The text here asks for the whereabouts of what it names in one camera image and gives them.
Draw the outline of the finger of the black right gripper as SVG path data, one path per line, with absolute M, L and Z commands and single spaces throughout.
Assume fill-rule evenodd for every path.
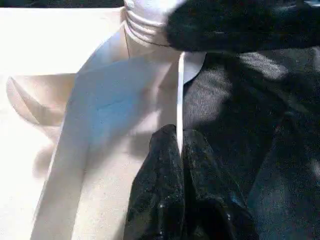
M 318 0 L 188 0 L 167 19 L 169 45 L 184 52 L 249 53 L 320 44 Z

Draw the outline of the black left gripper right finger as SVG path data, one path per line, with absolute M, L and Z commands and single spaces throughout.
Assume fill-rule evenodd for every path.
M 182 155 L 191 232 L 208 240 L 259 239 L 238 184 L 200 132 L 183 132 Z

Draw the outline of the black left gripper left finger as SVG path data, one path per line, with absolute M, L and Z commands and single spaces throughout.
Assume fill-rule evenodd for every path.
M 154 132 L 149 152 L 134 178 L 127 208 L 125 240 L 181 240 L 184 237 L 184 164 L 176 126 Z

